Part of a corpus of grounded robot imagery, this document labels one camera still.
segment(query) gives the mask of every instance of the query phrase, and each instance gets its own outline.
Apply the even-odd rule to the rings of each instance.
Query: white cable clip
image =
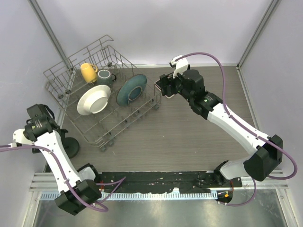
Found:
[[[65,179],[65,180],[63,180],[63,182],[66,184],[66,182],[69,182],[70,180],[69,179]]]
[[[228,117],[231,118],[231,116],[232,116],[231,110],[227,109],[227,111],[225,110],[225,113],[227,113]]]
[[[8,145],[10,145],[11,148],[16,148],[17,147],[17,143],[9,143]]]

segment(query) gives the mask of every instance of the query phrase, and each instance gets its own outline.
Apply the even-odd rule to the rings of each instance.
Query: dish rack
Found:
[[[46,89],[55,99],[85,141],[105,151],[115,142],[115,137],[143,118],[147,113],[159,108],[160,91],[147,77],[147,85],[141,95],[128,106],[119,106],[116,96],[120,87],[132,76],[141,74],[129,60],[108,43],[113,39],[105,35],[74,53],[62,62],[44,72],[48,82]],[[117,79],[111,89],[111,96],[104,110],[97,114],[80,115],[77,104],[82,95],[94,87],[82,77],[80,66],[83,63],[97,65],[99,70],[109,70]]]

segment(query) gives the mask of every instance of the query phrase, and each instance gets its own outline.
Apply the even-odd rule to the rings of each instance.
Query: yellow mug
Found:
[[[81,69],[82,76],[87,83],[93,83],[97,80],[98,68],[96,65],[84,63],[80,66],[80,69]]]

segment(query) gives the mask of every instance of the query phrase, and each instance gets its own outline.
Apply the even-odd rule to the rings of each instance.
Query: dark teal plate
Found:
[[[118,105],[126,106],[137,99],[146,88],[146,84],[147,78],[143,74],[137,74],[131,77],[118,92]]]

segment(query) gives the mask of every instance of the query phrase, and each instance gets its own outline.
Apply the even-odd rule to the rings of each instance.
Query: mug handle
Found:
[[[98,72],[98,67],[96,65],[90,64],[92,67],[95,67],[95,72]]]
[[[115,78],[113,79],[113,81],[117,80],[117,76],[115,74],[112,74]]]

